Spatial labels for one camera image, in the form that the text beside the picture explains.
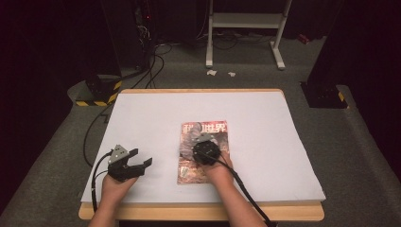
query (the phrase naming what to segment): magazine cover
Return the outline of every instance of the magazine cover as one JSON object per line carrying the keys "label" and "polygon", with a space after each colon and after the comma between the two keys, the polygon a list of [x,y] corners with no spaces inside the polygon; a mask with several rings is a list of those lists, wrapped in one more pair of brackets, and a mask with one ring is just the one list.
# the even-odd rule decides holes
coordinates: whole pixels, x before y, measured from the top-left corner
{"label": "magazine cover", "polygon": [[226,121],[185,122],[181,126],[180,157],[178,164],[178,184],[182,183],[209,183],[201,166],[193,159],[192,148],[196,143],[193,139],[201,133],[213,135],[212,142],[218,145],[221,151],[229,151],[228,132]]}

